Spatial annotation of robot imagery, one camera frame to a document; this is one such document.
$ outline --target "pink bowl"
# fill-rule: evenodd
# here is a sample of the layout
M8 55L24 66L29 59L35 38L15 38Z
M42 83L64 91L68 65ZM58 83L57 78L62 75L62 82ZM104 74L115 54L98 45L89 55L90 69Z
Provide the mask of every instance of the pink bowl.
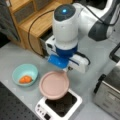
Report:
M69 79L64 71L52 71L40 80L40 92L50 100L62 98L68 91Z

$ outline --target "cable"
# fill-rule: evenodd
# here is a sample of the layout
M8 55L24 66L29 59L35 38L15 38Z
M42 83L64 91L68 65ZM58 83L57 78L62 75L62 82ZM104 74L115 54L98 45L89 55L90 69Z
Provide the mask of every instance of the cable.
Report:
M100 18L99 18L95 13L93 13L93 11L91 11L87 6L85 6L85 8L88 9L89 12L91 12L99 21L101 21L102 24L107 25L107 26L114 26L114 25L117 23L118 19L119 19L120 11L119 11L119 15L118 15L116 21L115 21L113 24L109 24L109 23L104 22L102 19L100 19Z
M40 54L34 50L34 48L32 47L32 45L31 45L31 43L30 43L30 30L31 30L32 26L34 25L34 23L35 23L40 17L42 17L42 16L44 16L44 15L50 13L50 12L53 12L53 11L54 11L54 9L53 9L53 10L50 10L50 11L47 11L47 12L43 13L42 15L38 16L38 17L32 22L32 24L31 24L30 27L29 27L29 30L28 30L28 42L29 42L29 45L30 45L31 49L32 49L36 54L38 54L38 55L40 55Z

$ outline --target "table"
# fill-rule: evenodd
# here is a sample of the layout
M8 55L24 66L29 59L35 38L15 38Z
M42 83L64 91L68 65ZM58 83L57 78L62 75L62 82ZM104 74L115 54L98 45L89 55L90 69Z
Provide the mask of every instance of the table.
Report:
M80 35L79 39L79 51L90 59L91 65L85 74L76 70L68 72L70 88L83 99L81 110L77 111L78 116L75 120L115 120L94 104L93 90L101 74L108 74L115 66L116 63L109 59L109 53L117 42L112 38L95 42L83 35ZM37 81L27 88L19 87L12 81L14 69L25 63L34 64L39 71ZM48 63L46 59L12 43L0 49L0 81L34 113L37 102L43 97L38 87L40 78L52 70L59 70L59 68Z

